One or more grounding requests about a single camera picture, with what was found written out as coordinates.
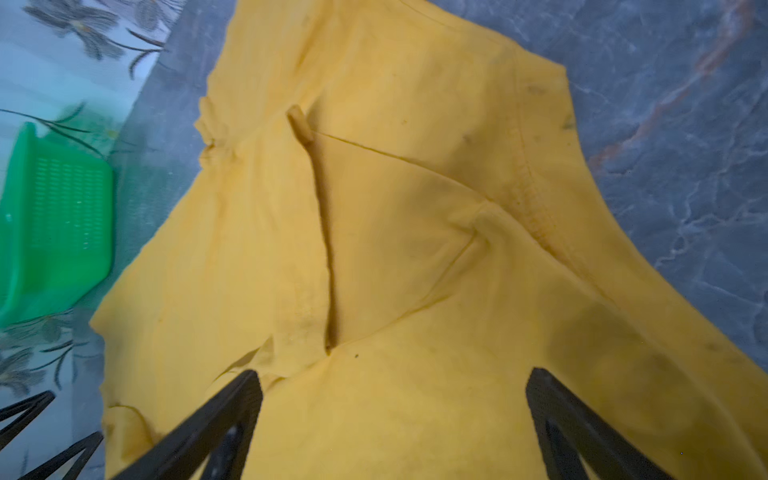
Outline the green plastic basket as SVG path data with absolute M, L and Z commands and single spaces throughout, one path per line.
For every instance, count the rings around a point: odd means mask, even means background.
M 1 199 L 1 324 L 71 308 L 113 259 L 108 163 L 22 126 Z

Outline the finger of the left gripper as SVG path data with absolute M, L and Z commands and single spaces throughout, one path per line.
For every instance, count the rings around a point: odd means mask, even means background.
M 56 398 L 53 391 L 27 397 L 1 409 L 0 449 L 5 449 Z
M 20 480 L 75 480 L 101 445 L 103 439 L 104 436 L 101 432 L 94 432 L 73 443 L 29 473 L 22 475 Z

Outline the yellow t shirt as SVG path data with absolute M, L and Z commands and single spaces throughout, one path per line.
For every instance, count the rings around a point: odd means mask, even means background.
M 637 251 L 565 69 L 425 1 L 241 1 L 201 172 L 92 319 L 106 473 L 236 376 L 248 479 L 542 479 L 551 372 L 676 479 L 767 475 L 767 376 Z

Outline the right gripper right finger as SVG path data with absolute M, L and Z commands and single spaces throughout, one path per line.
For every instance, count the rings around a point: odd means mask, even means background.
M 531 371 L 525 395 L 550 479 L 670 477 L 548 370 Z

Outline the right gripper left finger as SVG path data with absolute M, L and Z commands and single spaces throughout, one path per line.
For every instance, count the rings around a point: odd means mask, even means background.
M 242 477 L 263 400 L 257 373 L 240 373 L 119 479 Z

